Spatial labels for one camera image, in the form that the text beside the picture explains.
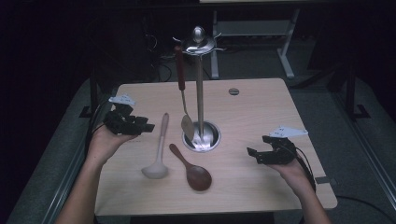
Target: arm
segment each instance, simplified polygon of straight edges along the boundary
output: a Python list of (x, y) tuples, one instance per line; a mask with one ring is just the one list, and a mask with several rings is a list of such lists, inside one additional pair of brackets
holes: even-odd
[(303, 209), (306, 224), (311, 223), (331, 223), (323, 206), (321, 205), (317, 194), (311, 187), (306, 178), (303, 167), (297, 160), (293, 160), (287, 165), (268, 165), (277, 170), (291, 187), (294, 194), (299, 198)]
[(88, 155), (56, 223), (93, 223), (96, 193), (103, 165), (131, 135), (115, 135), (106, 126), (93, 134)]

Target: black device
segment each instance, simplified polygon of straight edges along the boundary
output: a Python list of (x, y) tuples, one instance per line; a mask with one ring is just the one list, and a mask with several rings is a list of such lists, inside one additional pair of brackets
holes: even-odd
[(311, 183), (312, 189), (316, 190), (315, 178), (312, 174), (310, 167), (306, 166), (303, 159), (301, 159), (297, 154), (297, 148), (288, 138), (270, 137), (264, 135), (262, 137), (264, 143), (268, 143), (273, 148), (272, 151), (258, 152), (256, 149), (247, 148), (247, 153), (249, 156), (256, 158), (258, 164), (283, 164), (286, 165), (293, 161), (294, 159), (300, 163), (303, 167), (305, 174)]
[(149, 119), (132, 116), (134, 111), (129, 105), (114, 104), (114, 110), (107, 112), (103, 123), (114, 134), (140, 135), (152, 133), (154, 124), (148, 124)]

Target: spoon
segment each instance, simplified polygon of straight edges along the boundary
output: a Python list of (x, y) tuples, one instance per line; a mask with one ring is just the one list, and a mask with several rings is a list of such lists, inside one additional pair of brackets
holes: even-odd
[(177, 81), (178, 81), (178, 89), (181, 90), (181, 98), (183, 100), (183, 107), (184, 107), (184, 117), (181, 120), (181, 129), (183, 130), (184, 134), (186, 134), (187, 138), (190, 141), (194, 138), (194, 124), (187, 113), (186, 108), (186, 99), (184, 97), (184, 90), (186, 89), (186, 84), (184, 81), (184, 69), (183, 69), (183, 52), (181, 51), (180, 46), (175, 46), (175, 55), (177, 61)]
[(163, 114), (163, 123), (161, 125), (160, 144), (157, 150), (157, 159), (150, 166), (143, 168), (142, 173), (149, 179), (161, 179), (168, 174), (168, 168), (163, 165), (163, 139), (165, 138), (168, 127), (169, 114)]
[(175, 144), (169, 145), (169, 148), (186, 166), (187, 182), (190, 187), (197, 191), (209, 189), (212, 184), (212, 176), (210, 173), (204, 167), (187, 162)]

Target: wooden table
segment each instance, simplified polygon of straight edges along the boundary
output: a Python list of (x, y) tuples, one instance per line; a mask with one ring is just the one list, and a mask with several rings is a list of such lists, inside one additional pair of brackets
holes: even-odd
[[(237, 88), (236, 96), (229, 94)], [(182, 143), (180, 122), (184, 116), (181, 93), (176, 82), (128, 84), (118, 95), (127, 93), (136, 101), (133, 115), (155, 124), (153, 133), (143, 133), (125, 143), (104, 166), (95, 214), (165, 215), (228, 212), (277, 211), (301, 208), (296, 196), (276, 171), (258, 164), (247, 147), (264, 144), (262, 135), (279, 125), (304, 129), (298, 111), (282, 79), (241, 79), (204, 82), (205, 120), (215, 123), (221, 133), (219, 145), (206, 153), (193, 152)], [(197, 120), (195, 82), (186, 83), (187, 109)], [(163, 163), (169, 174), (163, 179), (147, 179), (141, 169), (156, 157), (163, 114), (169, 113), (164, 140)], [(308, 135), (291, 137), (309, 159), (314, 176), (322, 169)], [(212, 174), (210, 189), (191, 189), (183, 163), (169, 150), (174, 143), (187, 161), (205, 167)], [(318, 197), (325, 208), (337, 205), (329, 183), (319, 184)]]

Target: human hand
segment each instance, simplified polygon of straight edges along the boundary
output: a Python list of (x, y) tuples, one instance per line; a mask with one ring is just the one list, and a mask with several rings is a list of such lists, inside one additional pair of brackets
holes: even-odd
[(137, 135), (114, 134), (102, 125), (92, 136), (86, 161), (104, 165), (123, 143), (136, 137)]
[(306, 173), (300, 163), (294, 159), (286, 165), (268, 165), (280, 173), (286, 183), (291, 187), (293, 192), (299, 197), (308, 190), (312, 190), (312, 186), (306, 176)]

